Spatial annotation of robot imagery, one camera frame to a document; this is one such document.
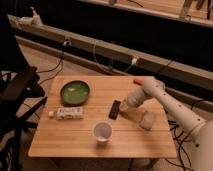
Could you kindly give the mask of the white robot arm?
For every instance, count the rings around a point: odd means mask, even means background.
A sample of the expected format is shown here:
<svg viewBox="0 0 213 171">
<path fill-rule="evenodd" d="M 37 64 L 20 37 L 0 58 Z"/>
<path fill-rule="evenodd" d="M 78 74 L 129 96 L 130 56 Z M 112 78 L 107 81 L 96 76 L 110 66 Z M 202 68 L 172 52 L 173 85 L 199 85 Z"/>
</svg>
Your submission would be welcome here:
<svg viewBox="0 0 213 171">
<path fill-rule="evenodd" d="M 119 109 L 138 108 L 146 100 L 155 98 L 194 142 L 193 171 L 213 171 L 213 120 L 205 120 L 169 95 L 165 85 L 153 76 L 135 79 L 135 82 L 139 87 L 128 94 Z"/>
</svg>

